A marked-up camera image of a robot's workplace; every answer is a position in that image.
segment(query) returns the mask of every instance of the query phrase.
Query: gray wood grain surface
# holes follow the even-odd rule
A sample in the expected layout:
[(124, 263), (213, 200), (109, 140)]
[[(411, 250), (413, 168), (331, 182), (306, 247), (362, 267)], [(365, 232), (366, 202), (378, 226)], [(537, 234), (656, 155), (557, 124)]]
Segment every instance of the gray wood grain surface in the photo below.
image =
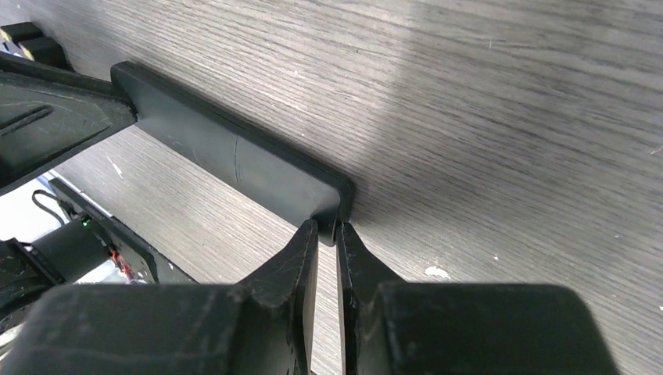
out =
[[(79, 72), (139, 61), (345, 170), (357, 230), (408, 280), (568, 285), (624, 373), (661, 373), (663, 2), (0, 9), (49, 30)], [(237, 281), (294, 232), (135, 128), (59, 171), (198, 280)], [(320, 262), (313, 368), (331, 374), (333, 249)]]

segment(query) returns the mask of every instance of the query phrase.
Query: table surface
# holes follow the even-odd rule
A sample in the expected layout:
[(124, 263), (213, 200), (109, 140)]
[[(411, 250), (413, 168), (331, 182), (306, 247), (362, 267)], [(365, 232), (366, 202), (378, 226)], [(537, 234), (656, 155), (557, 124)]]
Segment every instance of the table surface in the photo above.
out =
[[(75, 69), (130, 59), (341, 170), (408, 280), (568, 285), (627, 374), (663, 368), (663, 2), (0, 0)], [(58, 171), (197, 280), (294, 228), (132, 127)], [(318, 374), (339, 373), (323, 247)]]

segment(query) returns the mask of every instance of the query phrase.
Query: white spot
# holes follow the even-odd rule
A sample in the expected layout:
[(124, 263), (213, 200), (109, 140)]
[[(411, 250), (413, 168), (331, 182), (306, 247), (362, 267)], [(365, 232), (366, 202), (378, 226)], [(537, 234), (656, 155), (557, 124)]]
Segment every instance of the white spot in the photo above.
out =
[(451, 278), (451, 276), (449, 276), (448, 272), (446, 272), (445, 270), (443, 270), (441, 268), (438, 268), (436, 266), (431, 266), (431, 267), (427, 268), (425, 272), (429, 276), (437, 276), (437, 277), (441, 277), (443, 279), (450, 279)]
[(117, 166), (117, 165), (116, 165), (116, 164), (110, 159), (109, 156), (106, 156), (106, 158), (108, 159), (108, 161), (110, 162), (110, 164), (111, 164), (111, 165), (113, 166), (113, 168), (115, 169), (115, 172), (117, 173), (117, 175), (120, 176), (121, 179), (124, 179), (124, 177), (122, 177), (122, 170), (120, 169), (120, 167), (118, 167), (118, 166)]
[(649, 155), (653, 155), (653, 154), (655, 154), (655, 153), (657, 153), (657, 152), (659, 152), (659, 151), (661, 151), (661, 150), (663, 150), (663, 145), (662, 145), (661, 147), (659, 147), (659, 148), (653, 150), (652, 152), (650, 152)]

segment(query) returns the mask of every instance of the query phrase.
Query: black cable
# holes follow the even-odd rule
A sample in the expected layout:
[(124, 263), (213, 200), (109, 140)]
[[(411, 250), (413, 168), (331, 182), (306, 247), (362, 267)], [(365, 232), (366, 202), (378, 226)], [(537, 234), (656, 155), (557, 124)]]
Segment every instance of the black cable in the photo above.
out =
[(37, 195), (44, 195), (44, 196), (46, 196), (46, 197), (49, 197), (50, 199), (53, 199), (54, 201), (58, 202), (58, 205), (61, 205), (62, 201), (60, 201), (60, 199), (59, 199), (58, 197), (56, 197), (55, 195), (53, 195), (53, 194), (47, 192), (46, 190), (35, 190), (35, 191), (32, 193), (32, 202), (34, 203), (34, 205), (36, 205), (36, 206), (39, 207), (40, 209), (46, 211), (46, 213), (48, 213), (49, 215), (55, 217), (56, 220), (58, 220), (58, 223), (60, 223), (60, 226), (63, 227), (63, 226), (64, 226), (64, 220), (62, 219), (62, 217), (60, 217), (60, 215), (58, 215), (57, 213), (55, 213), (55, 212), (54, 212), (53, 210), (51, 210), (50, 208), (46, 207), (45, 205), (42, 205), (42, 204), (37, 200)]

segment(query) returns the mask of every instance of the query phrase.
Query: black cylinder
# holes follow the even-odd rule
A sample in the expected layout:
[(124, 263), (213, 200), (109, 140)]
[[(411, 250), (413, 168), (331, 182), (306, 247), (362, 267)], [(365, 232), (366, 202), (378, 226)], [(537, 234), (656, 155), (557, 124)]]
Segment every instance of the black cylinder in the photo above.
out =
[(109, 258), (108, 249), (90, 227), (93, 226), (73, 220), (39, 238), (32, 246), (67, 283), (73, 283)]

